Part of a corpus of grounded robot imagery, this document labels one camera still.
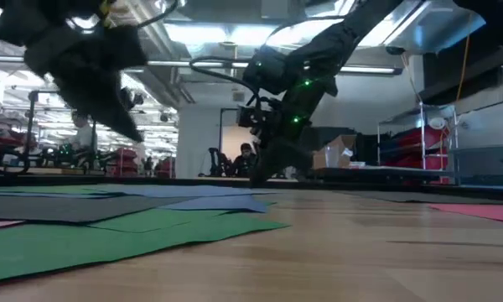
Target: wooden floor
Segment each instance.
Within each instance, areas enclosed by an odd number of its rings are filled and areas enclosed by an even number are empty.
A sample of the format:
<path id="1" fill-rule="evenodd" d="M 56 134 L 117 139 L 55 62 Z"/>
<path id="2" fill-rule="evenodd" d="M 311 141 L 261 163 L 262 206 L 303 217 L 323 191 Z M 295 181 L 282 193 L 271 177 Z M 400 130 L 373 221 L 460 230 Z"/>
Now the wooden floor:
<path id="1" fill-rule="evenodd" d="M 293 224 L 0 285 L 0 302 L 503 301 L 503 223 L 320 191 L 268 196 Z"/>

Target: cardboard box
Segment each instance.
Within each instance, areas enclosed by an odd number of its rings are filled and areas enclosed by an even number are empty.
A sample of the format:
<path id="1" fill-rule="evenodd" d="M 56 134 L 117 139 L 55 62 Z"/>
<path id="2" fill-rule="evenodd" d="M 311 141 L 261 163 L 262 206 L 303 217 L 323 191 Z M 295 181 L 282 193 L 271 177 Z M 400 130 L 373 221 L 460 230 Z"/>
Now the cardboard box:
<path id="1" fill-rule="evenodd" d="M 350 166 L 350 156 L 345 152 L 346 149 L 352 151 L 354 148 L 356 136 L 355 135 L 340 135 L 326 146 L 324 146 L 320 151 L 315 152 L 313 155 L 313 169 L 323 169 L 323 168 L 349 168 Z M 326 164 L 326 150 L 334 148 L 339 152 L 339 161 L 337 166 L 328 167 Z"/>

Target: blue paper sheet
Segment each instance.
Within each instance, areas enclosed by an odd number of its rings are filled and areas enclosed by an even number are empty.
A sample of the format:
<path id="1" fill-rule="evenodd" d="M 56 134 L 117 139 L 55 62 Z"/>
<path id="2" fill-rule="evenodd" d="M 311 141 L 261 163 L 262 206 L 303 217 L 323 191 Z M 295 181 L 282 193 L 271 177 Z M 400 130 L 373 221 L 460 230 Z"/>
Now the blue paper sheet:
<path id="1" fill-rule="evenodd" d="M 20 193 L 20 192 L 0 192 L 0 196 L 22 196 L 22 197 L 54 197 L 54 198 L 107 198 L 111 195 L 104 194 L 57 194 L 57 193 Z"/>
<path id="2" fill-rule="evenodd" d="M 180 203 L 162 206 L 166 210 L 225 210 L 267 212 L 267 206 L 251 195 L 201 197 Z"/>
<path id="3" fill-rule="evenodd" d="M 100 185 L 92 188 L 100 192 L 142 195 L 146 197 L 214 197 L 232 195 L 270 194 L 272 192 L 216 187 L 212 185 Z"/>

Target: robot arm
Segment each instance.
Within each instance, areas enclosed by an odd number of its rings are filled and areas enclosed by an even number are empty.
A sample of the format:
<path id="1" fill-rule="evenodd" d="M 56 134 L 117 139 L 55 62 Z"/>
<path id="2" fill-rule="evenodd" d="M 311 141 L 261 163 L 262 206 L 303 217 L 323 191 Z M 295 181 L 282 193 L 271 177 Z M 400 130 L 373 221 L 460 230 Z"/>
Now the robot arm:
<path id="1" fill-rule="evenodd" d="M 268 180 L 279 170 L 294 166 L 309 169 L 312 154 L 298 147 L 303 128 L 325 93 L 337 95 L 335 76 L 370 33 L 402 0 L 367 0 L 353 13 L 315 36 L 289 55 L 262 46 L 244 71 L 244 82 L 272 94 L 285 91 L 281 101 L 257 100 L 255 108 L 242 108 L 239 125 L 258 138 L 258 162 L 252 184 Z M 263 111 L 261 102 L 272 110 Z"/>
<path id="2" fill-rule="evenodd" d="M 139 25 L 105 26 L 115 0 L 0 0 L 0 40 L 26 47 L 25 65 L 36 75 L 50 73 L 63 100 L 98 122 L 142 141 L 123 107 L 121 70 L 146 65 L 138 30 L 173 12 L 179 2 Z M 96 15 L 83 29 L 75 20 Z"/>

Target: green paper sheet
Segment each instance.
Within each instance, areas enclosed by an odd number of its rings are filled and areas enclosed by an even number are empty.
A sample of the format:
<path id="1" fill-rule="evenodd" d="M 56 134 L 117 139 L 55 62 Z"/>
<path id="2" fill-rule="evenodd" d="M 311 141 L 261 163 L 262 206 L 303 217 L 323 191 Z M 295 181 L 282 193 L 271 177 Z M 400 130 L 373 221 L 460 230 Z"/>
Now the green paper sheet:
<path id="1" fill-rule="evenodd" d="M 152 232 L 85 226 L 24 225 L 0 230 L 0 280 L 88 263 L 104 263 L 190 242 L 213 242 L 287 225 L 245 214 L 202 219 Z"/>
<path id="2" fill-rule="evenodd" d="M 47 185 L 0 187 L 0 192 L 50 193 L 50 194 L 100 194 L 93 190 L 96 185 Z"/>
<path id="3" fill-rule="evenodd" d="M 149 232 L 226 213 L 227 211 L 173 211 L 152 209 L 91 223 L 90 227 L 121 232 Z"/>

